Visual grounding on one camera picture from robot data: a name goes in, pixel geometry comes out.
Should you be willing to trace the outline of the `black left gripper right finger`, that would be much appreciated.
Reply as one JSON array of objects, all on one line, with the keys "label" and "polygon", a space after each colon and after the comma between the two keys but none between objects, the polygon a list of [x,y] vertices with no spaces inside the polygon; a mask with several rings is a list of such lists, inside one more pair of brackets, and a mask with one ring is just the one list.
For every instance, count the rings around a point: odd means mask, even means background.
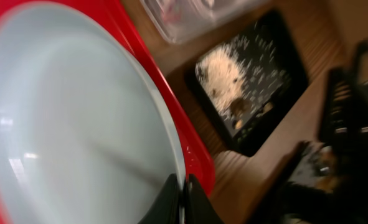
[{"label": "black left gripper right finger", "polygon": [[224,224],[195,175],[190,174],[185,184],[186,224]]}]

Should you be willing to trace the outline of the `food scraps with rice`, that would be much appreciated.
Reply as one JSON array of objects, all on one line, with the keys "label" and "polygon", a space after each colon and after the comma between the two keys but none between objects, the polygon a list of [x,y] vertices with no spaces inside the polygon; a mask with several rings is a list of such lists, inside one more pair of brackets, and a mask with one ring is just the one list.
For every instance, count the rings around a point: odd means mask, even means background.
[{"label": "food scraps with rice", "polygon": [[196,63],[196,78],[230,134],[271,110],[272,96],[290,81],[275,53],[271,38],[239,34]]}]

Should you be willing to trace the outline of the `red snack wrapper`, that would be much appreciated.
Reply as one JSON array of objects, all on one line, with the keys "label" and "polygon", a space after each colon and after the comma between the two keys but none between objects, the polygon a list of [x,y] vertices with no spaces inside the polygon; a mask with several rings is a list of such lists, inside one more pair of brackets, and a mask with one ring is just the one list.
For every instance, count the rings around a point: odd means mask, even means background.
[{"label": "red snack wrapper", "polygon": [[182,19],[182,6],[180,0],[161,1],[162,19],[167,23],[180,22]]}]

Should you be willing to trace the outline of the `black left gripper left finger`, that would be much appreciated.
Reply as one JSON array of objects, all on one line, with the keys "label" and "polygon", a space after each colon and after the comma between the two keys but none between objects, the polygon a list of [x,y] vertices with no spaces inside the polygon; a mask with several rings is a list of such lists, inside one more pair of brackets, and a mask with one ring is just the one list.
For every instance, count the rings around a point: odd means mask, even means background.
[{"label": "black left gripper left finger", "polygon": [[178,224],[180,194],[176,174],[169,175],[152,206],[138,224]]}]

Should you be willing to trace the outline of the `large light blue plate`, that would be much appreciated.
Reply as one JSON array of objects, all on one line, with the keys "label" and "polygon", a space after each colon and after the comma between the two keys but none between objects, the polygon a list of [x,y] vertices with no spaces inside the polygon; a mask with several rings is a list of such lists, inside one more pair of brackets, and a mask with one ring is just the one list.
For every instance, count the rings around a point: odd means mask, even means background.
[{"label": "large light blue plate", "polygon": [[99,23],[33,2],[0,17],[0,208],[8,223],[138,223],[182,147],[142,65]]}]

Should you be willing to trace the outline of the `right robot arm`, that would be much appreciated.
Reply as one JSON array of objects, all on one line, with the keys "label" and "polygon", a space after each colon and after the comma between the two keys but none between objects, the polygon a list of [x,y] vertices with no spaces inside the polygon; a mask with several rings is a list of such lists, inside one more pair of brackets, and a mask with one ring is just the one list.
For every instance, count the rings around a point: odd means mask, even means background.
[{"label": "right robot arm", "polygon": [[360,41],[349,68],[328,72],[318,138],[324,144],[316,165],[321,176],[368,184],[368,81],[361,81],[368,39]]}]

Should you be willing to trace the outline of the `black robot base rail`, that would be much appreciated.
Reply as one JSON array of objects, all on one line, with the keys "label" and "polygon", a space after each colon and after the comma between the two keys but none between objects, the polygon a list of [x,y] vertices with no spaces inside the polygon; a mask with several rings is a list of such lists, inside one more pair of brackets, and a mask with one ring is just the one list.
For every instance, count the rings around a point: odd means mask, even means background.
[{"label": "black robot base rail", "polygon": [[368,223],[368,157],[300,142],[248,223]]}]

